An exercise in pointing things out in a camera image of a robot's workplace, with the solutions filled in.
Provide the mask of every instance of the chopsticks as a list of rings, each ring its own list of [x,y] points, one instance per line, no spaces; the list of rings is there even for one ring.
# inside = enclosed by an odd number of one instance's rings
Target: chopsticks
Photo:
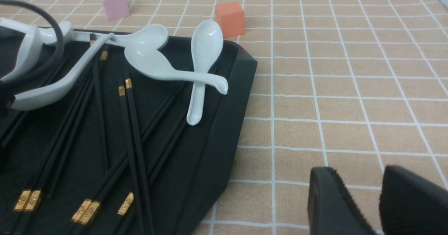
[[[87,88],[88,80],[85,81],[85,83],[82,85],[80,90],[78,91],[77,95],[75,96],[75,99],[72,101],[72,103],[69,106],[69,109],[67,110],[66,114],[64,115],[64,118],[61,121],[61,124],[59,125],[58,129],[56,130],[56,133],[50,142],[50,145],[47,147],[45,153],[42,155],[42,158],[35,169],[34,173],[30,176],[28,179],[27,184],[24,187],[24,190],[22,191],[19,200],[17,201],[16,206],[14,207],[14,214],[15,217],[13,218],[13,222],[11,223],[11,227],[6,230],[9,231],[9,233],[13,233],[16,229],[16,226],[19,226],[18,230],[24,230],[24,224],[20,226],[18,222],[20,221],[21,214],[25,214],[24,212],[32,212],[35,210],[36,202],[40,200],[41,198],[41,191],[38,189],[37,184],[40,180],[40,177],[44,174],[49,174],[49,167],[54,163],[54,160],[56,159],[56,152],[57,147],[60,148],[60,146],[63,143],[63,136],[67,134],[68,128],[66,125],[72,120],[72,117],[76,113],[76,107],[77,104],[80,102],[81,94],[83,93],[83,90]]]
[[[151,209],[151,200],[150,200],[149,188],[148,188],[148,180],[147,180],[147,176],[146,176],[145,157],[143,154],[143,147],[141,145],[139,118],[137,117],[137,109],[135,106],[133,85],[132,85],[132,80],[130,78],[129,72],[127,72],[125,74],[125,86],[126,86],[126,95],[127,95],[127,99],[128,99],[128,112],[129,112],[129,115],[131,118],[133,142],[135,145],[135,152],[137,154],[141,187],[143,188],[143,198],[144,198],[144,205],[146,208],[149,234],[152,235],[152,234],[154,234],[154,224],[152,221],[152,209]]]
[[[93,43],[95,43],[95,40],[94,40],[95,39],[95,34],[91,34],[90,36],[91,36],[90,44],[93,45]],[[103,60],[101,60],[101,67],[103,67],[104,62],[107,59],[107,50],[108,49],[109,49],[109,47],[106,44],[103,47],[103,51],[102,51],[102,54],[101,54],[101,55],[106,55],[106,57]],[[95,69],[98,72],[98,80],[96,80],[96,78],[95,78]],[[94,59],[94,61],[93,61],[93,70],[92,71],[94,72],[93,73],[93,79],[94,79],[93,82],[94,83],[98,82],[98,85],[99,85],[99,71],[100,71],[100,68],[98,66],[98,59]],[[64,149],[62,157],[61,157],[61,159],[59,161],[59,166],[58,166],[57,171],[55,173],[55,177],[53,178],[53,180],[51,182],[51,186],[50,186],[50,188],[48,190],[48,197],[49,198],[53,197],[53,194],[54,194],[54,192],[56,190],[56,186],[57,186],[57,184],[59,182],[59,178],[62,175],[62,170],[65,168],[65,163],[66,163],[67,158],[68,158],[68,156],[70,154],[70,150],[72,148],[74,139],[76,137],[76,133],[79,130],[80,124],[81,124],[81,122],[83,120],[83,116],[85,114],[85,111],[87,109],[88,103],[90,101],[90,97],[91,97],[91,94],[92,94],[93,89],[94,89],[94,83],[89,82],[88,89],[84,93],[83,102],[82,102],[82,104],[80,106],[80,110],[79,110],[78,114],[76,115],[76,121],[75,121],[74,125],[72,126],[71,133],[70,133],[69,139],[67,140],[67,143],[65,144],[65,149]],[[98,103],[98,100],[101,101],[101,91],[99,90],[99,88],[96,89],[96,90],[97,90],[97,92],[99,92],[99,95],[96,95],[96,99],[97,99],[97,103]],[[101,105],[101,115],[99,115],[99,118],[101,119],[101,121],[103,123],[103,125],[102,125],[102,127],[103,127],[102,132],[104,133],[104,118],[103,118],[104,116],[103,116],[102,110],[103,109],[102,109],[102,105]],[[102,147],[104,147],[106,145],[105,141],[106,140],[105,140],[105,135],[104,135],[104,142],[103,142],[103,140],[101,141]],[[102,152],[103,158],[107,159],[107,151],[105,149],[102,149],[102,151],[103,151]]]
[[[62,61],[55,67],[54,71],[49,74],[49,76],[40,83],[39,87],[43,87],[49,85],[54,82],[57,78],[58,74],[61,72],[69,56],[65,56]],[[3,129],[2,133],[0,133],[0,143],[1,143],[1,153],[0,153],[0,172],[5,169],[6,163],[8,162],[9,152],[8,146],[11,141],[16,137],[18,132],[21,130],[25,119],[29,111],[21,111],[18,112],[13,119],[9,122],[9,124]]]
[[[120,104],[121,104],[121,112],[123,114],[123,124],[124,124],[124,130],[125,130],[125,141],[126,141],[126,150],[128,152],[128,162],[129,162],[129,168],[131,171],[131,178],[132,178],[132,186],[133,186],[133,197],[135,198],[136,202],[136,208],[137,208],[137,219],[139,220],[139,231],[140,234],[144,235],[146,234],[146,231],[148,230],[148,227],[146,226],[144,222],[144,212],[141,209],[142,208],[142,201],[140,197],[140,178],[137,175],[137,165],[135,163],[135,157],[134,157],[134,148],[133,148],[133,132],[131,130],[131,123],[129,119],[129,111],[128,111],[128,104],[126,99],[126,89],[132,86],[132,83],[125,82],[123,80],[119,80],[119,87],[118,87],[118,93],[120,96]]]
[[[91,82],[91,74],[88,74],[84,80],[81,88],[78,90],[75,98],[69,106],[58,130],[54,136],[51,145],[46,150],[35,173],[29,179],[25,189],[17,202],[14,210],[17,212],[14,222],[10,229],[10,233],[15,230],[15,234],[23,234],[31,220],[34,212],[38,208],[42,190],[45,190],[50,174],[54,169],[57,157],[62,152],[63,155],[59,161],[59,166],[55,178],[50,187],[50,196],[56,188],[59,177],[62,174],[65,161],[69,155],[75,135],[83,118],[83,114],[87,108],[90,96],[93,90],[93,83]]]
[[[177,143],[177,140],[180,138],[183,130],[187,126],[187,121],[185,119],[185,115],[187,114],[187,109],[182,112],[179,117],[179,119],[176,121],[176,123],[173,125],[173,129],[171,130],[170,134],[167,136],[171,136],[170,138],[166,138],[163,142],[158,154],[160,154],[158,159],[155,159],[157,161],[152,162],[153,166],[149,166],[147,170],[147,180],[149,181],[149,184],[152,185],[155,182],[155,179],[157,178],[158,171],[154,171],[155,167],[162,167],[165,160],[168,158],[171,151],[174,149],[175,144]],[[114,235],[126,235],[127,230],[129,226],[131,225],[131,222],[133,221],[134,216],[136,215],[136,209],[132,208],[129,210],[128,214],[126,216],[122,216],[121,219],[119,219],[116,222],[113,222],[113,224],[116,225],[114,229]]]
[[[92,41],[96,40],[95,34],[90,34],[91,44]],[[100,63],[94,61],[93,63],[93,80],[95,84],[95,98],[96,98],[96,108],[98,110],[98,122],[99,122],[99,136],[101,139],[101,153],[103,155],[103,168],[106,172],[109,168],[109,157],[107,155],[107,139],[106,139],[106,128],[104,126],[104,110],[103,110],[103,99],[101,97],[101,82],[99,78],[99,71],[105,65],[108,57],[109,45],[105,44],[103,51],[99,57]]]
[[[175,99],[179,96],[179,94],[182,92],[184,87],[186,86],[186,82],[181,82],[175,91],[171,93],[161,104],[161,106],[155,111],[154,116],[144,125],[143,127],[143,133],[141,134],[141,140],[142,142],[145,142],[151,134],[154,132],[155,127],[160,123],[162,118],[165,116],[171,105],[174,103]],[[127,152],[124,151],[114,162],[112,167],[107,171],[105,176],[101,179],[99,182],[99,187],[94,190],[94,192],[89,195],[88,198],[86,198],[78,208],[78,210],[75,212],[75,214],[72,216],[72,227],[69,228],[69,234],[72,235],[80,235],[83,233],[83,230],[85,228],[85,225],[88,224],[88,222],[91,222],[91,217],[96,214],[97,206],[95,205],[94,208],[90,208],[90,205],[92,203],[101,203],[103,202],[107,195],[112,190],[112,187],[117,183],[118,179],[122,174],[124,173],[126,167],[128,166],[128,155]],[[133,200],[132,195],[126,197],[125,202],[128,200]]]

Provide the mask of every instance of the white ceramic spoon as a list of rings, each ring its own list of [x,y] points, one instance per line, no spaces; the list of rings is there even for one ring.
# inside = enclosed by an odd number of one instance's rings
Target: white ceramic spoon
[[[197,26],[191,39],[191,56],[195,72],[208,73],[223,49],[224,37],[219,24],[203,21]],[[205,84],[193,83],[190,105],[187,112],[189,125],[197,125],[202,119],[205,99]]]
[[[215,87],[221,94],[227,94],[229,89],[224,77],[174,69],[168,59],[158,50],[134,44],[125,47],[125,57],[137,71],[152,79],[203,82]]]
[[[36,25],[30,26],[20,45],[16,66],[10,73],[3,76],[0,80],[8,81],[15,79],[30,71],[39,60],[42,45],[43,42],[39,33],[39,28]]]
[[[32,25],[24,24],[7,18],[0,18],[0,26],[26,33]],[[63,21],[59,23],[59,27],[61,28],[62,34],[64,35],[64,43],[70,42],[73,33],[72,24],[68,21]],[[53,28],[39,28],[39,32],[45,45],[56,44],[56,34]]]
[[[0,26],[23,33],[30,27],[30,25],[7,18],[0,18]],[[90,42],[91,32],[74,31],[72,24],[68,21],[59,23],[59,27],[64,35],[64,43],[71,41]],[[42,35],[43,43],[46,45],[56,44],[56,34],[53,28],[39,28],[39,31]],[[99,37],[104,34],[95,33],[95,35]],[[168,30],[160,24],[151,24],[133,34],[116,35],[115,37],[117,39],[116,41],[107,41],[106,43],[119,47],[127,47],[136,43],[150,48],[160,49],[168,42]]]
[[[52,104],[60,100],[73,87],[74,83],[76,82],[85,66],[87,66],[87,64],[96,54],[96,52],[98,52],[101,46],[104,45],[105,42],[107,42],[107,40],[109,39],[114,40],[114,37],[115,34],[113,33],[99,37],[78,60],[75,66],[61,80],[42,88],[37,88],[17,94],[11,108],[20,111],[28,111],[46,106],[48,104]]]

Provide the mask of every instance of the gold chopstick tip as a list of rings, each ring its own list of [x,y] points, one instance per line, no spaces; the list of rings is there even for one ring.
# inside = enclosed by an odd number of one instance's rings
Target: gold chopstick tip
[[[131,89],[132,88],[132,81],[130,78],[125,80],[125,84],[126,84],[126,89]]]
[[[75,214],[72,216],[72,221],[75,223],[78,223],[79,220],[83,217],[87,209],[90,207],[90,204],[92,203],[92,200],[86,199],[81,204],[81,206],[78,208],[78,210],[75,212]]]
[[[78,221],[80,224],[86,225],[88,224],[95,216],[99,209],[99,202],[94,201],[90,204],[87,211],[84,213],[84,215],[80,218]]]
[[[134,201],[134,193],[130,192],[117,213],[121,216],[126,215],[133,201]]]
[[[29,195],[31,195],[31,190],[24,190],[17,200],[16,206],[14,207],[14,211],[23,211],[25,205],[27,205],[29,200]]]
[[[99,58],[101,61],[106,61],[107,57],[109,56],[109,53],[107,53],[107,51],[103,51],[101,53],[101,57]]]
[[[40,190],[35,190],[31,195],[29,196],[29,200],[27,203],[27,206],[25,207],[24,211],[34,211],[34,209],[39,205],[40,203]]]
[[[118,94],[120,95],[120,97],[126,96],[126,91],[125,91],[125,87],[124,86],[118,87]]]

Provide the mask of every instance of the black cable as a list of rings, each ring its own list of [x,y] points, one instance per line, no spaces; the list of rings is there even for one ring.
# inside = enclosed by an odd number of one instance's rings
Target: black cable
[[[62,55],[64,53],[64,35],[62,34],[62,30],[57,21],[40,7],[20,0],[0,0],[0,5],[22,7],[37,13],[50,24],[56,34],[56,49],[53,55],[42,64],[40,68],[16,79],[0,82],[0,107],[5,109],[5,107],[8,107],[13,103],[14,93],[20,89],[21,85],[39,78],[62,60]]]

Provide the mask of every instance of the black tray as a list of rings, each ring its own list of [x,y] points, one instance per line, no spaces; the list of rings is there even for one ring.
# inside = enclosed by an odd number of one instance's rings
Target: black tray
[[[14,65],[20,42],[20,37],[0,39],[0,61],[3,66]],[[190,38],[170,37],[161,52],[175,69],[191,70],[190,43]],[[66,46],[65,53],[70,57],[61,76],[69,71],[88,47],[89,44],[83,42],[72,42]],[[51,50],[45,48],[43,58],[47,57]],[[159,174],[150,188],[156,234],[190,234],[227,187],[256,66],[257,62],[243,48],[234,42],[224,42],[215,68],[216,74],[227,78],[228,94],[222,96],[216,89],[207,87],[201,122],[196,126],[186,125],[177,142],[171,143],[173,151],[169,157],[165,157],[165,166],[157,167]],[[125,150],[117,92],[117,80],[123,78],[125,71],[129,71],[133,79],[141,127],[153,117],[162,101],[170,96],[180,83],[149,79],[128,64],[122,48],[110,48],[108,63],[101,72],[110,163]],[[0,72],[0,75],[3,75],[8,70],[2,69]],[[61,101],[32,111],[27,117],[24,130],[9,147],[11,156],[4,173],[0,174],[0,231],[11,222],[13,205],[24,190],[23,187],[46,145],[55,134],[58,122],[74,92],[86,76],[87,70]],[[186,84],[155,129],[155,134],[144,143],[147,164],[152,155],[158,152],[167,133],[175,130],[175,122],[185,118],[191,87],[191,83]],[[15,113],[12,111],[6,119],[1,120],[0,130]],[[42,199],[36,218],[27,230],[28,234],[67,234],[72,224],[71,216],[102,179],[104,169],[97,120],[93,95],[56,196],[51,200]],[[131,189],[130,174],[126,172],[116,184],[113,193],[101,203],[101,211],[85,229],[85,234],[113,234],[117,227],[117,210]],[[132,224],[126,233],[137,234],[136,225]]]

